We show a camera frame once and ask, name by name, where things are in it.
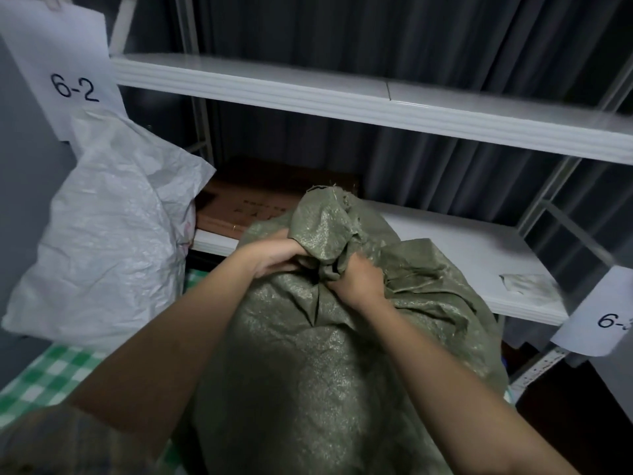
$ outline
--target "brown cardboard box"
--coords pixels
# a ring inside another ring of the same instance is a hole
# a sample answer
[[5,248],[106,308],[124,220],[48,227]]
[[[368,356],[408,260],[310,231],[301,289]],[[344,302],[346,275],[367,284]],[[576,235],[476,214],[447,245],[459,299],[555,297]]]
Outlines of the brown cardboard box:
[[283,215],[315,185],[358,194],[356,175],[290,167],[236,157],[221,167],[196,198],[196,227],[239,239],[251,223]]

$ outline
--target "label sign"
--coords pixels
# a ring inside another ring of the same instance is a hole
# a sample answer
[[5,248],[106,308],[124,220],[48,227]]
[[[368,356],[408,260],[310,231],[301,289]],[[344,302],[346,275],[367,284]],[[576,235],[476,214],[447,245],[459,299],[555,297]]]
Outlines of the label sign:
[[107,53],[102,13],[41,0],[0,0],[0,34],[60,141],[70,114],[100,106],[127,117]]
[[613,351],[633,324],[633,270],[612,267],[552,342],[589,357]]

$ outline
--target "forearm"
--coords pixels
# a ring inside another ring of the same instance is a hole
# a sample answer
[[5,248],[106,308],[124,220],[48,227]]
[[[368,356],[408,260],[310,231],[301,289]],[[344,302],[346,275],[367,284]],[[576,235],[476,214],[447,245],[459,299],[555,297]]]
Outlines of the forearm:
[[228,257],[105,359],[68,403],[138,435],[158,455],[255,268],[241,251]]
[[387,301],[361,311],[455,474],[577,474],[500,396]]

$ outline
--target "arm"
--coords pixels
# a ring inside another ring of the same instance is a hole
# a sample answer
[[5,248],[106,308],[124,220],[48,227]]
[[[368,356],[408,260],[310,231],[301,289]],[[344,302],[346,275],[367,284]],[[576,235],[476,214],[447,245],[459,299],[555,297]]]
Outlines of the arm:
[[329,287],[376,331],[416,411],[456,475],[578,472],[501,397],[384,297],[382,271],[359,254]]
[[136,435],[160,455],[202,369],[254,277],[294,265],[281,231],[245,245],[106,358],[67,403]]

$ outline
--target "white metal shelf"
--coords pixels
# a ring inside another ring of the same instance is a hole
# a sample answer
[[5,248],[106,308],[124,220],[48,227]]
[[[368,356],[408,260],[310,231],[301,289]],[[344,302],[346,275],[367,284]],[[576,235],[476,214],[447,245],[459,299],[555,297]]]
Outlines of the white metal shelf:
[[[383,215],[402,240],[430,238],[462,271],[493,312],[549,325],[561,325],[568,318],[561,301],[539,305],[504,287],[499,276],[504,273],[551,278],[513,227],[385,203],[368,203]],[[237,240],[198,230],[193,249],[227,256],[236,246]]]
[[633,165],[633,121],[616,114],[201,55],[112,63],[130,87]]

